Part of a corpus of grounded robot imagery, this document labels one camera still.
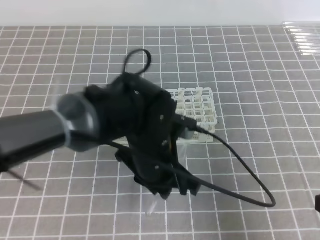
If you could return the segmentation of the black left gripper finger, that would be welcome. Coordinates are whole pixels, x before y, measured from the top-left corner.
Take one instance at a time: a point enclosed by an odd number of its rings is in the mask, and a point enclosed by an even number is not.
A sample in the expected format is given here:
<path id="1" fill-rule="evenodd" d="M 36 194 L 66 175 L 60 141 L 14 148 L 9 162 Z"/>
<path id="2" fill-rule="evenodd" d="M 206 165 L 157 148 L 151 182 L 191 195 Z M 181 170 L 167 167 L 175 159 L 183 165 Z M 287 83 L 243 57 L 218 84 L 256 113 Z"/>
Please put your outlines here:
<path id="1" fill-rule="evenodd" d="M 189 172 L 175 174 L 175 179 L 179 193 L 183 196 L 186 196 L 188 192 L 196 196 L 201 188 L 199 181 L 195 180 Z"/>

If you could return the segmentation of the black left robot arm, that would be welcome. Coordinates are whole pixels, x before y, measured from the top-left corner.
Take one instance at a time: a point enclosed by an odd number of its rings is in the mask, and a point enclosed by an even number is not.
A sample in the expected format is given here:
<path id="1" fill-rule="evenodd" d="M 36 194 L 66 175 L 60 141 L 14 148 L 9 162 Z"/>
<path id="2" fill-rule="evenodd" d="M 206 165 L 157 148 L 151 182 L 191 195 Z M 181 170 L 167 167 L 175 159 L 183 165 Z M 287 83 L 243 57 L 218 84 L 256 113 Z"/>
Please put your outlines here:
<path id="1" fill-rule="evenodd" d="M 119 145 L 115 158 L 133 173 L 134 181 L 167 199 L 173 189 L 196 195 L 200 183 L 178 159 L 177 140 L 196 126 L 176 113 L 171 94 L 138 74 L 123 73 L 114 82 L 91 85 L 62 96 L 52 110 L 0 120 L 0 170 L 12 168 L 60 147 L 85 152 Z"/>

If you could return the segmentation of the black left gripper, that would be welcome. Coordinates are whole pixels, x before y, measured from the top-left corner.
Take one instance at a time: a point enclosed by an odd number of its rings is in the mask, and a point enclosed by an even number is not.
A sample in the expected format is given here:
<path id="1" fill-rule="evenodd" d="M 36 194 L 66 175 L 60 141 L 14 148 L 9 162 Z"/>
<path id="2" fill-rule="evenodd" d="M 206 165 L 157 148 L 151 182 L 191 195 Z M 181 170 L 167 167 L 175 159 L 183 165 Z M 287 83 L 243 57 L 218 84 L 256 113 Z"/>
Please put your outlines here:
<path id="1" fill-rule="evenodd" d="M 137 184 L 167 200 L 178 189 L 175 174 L 189 173 L 172 136 L 177 102 L 171 94 L 138 74 L 123 73 L 106 87 L 87 87 L 84 96 L 97 112 L 98 139 L 107 144 L 125 137 L 129 149 L 119 149 L 117 160 Z"/>

